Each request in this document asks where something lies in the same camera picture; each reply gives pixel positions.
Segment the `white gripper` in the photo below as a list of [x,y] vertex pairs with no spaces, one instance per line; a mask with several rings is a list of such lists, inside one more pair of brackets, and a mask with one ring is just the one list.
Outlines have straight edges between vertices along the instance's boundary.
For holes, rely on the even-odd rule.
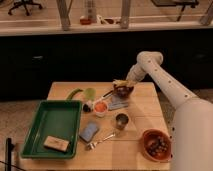
[[146,72],[138,64],[135,64],[130,68],[126,79],[135,82],[140,82],[145,78],[145,75]]

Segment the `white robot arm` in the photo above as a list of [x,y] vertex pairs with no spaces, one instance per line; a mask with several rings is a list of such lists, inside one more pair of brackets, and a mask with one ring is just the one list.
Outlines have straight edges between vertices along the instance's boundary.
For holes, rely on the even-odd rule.
[[213,103],[198,97],[162,67],[161,52],[142,51],[126,79],[149,74],[175,109],[170,171],[213,171]]

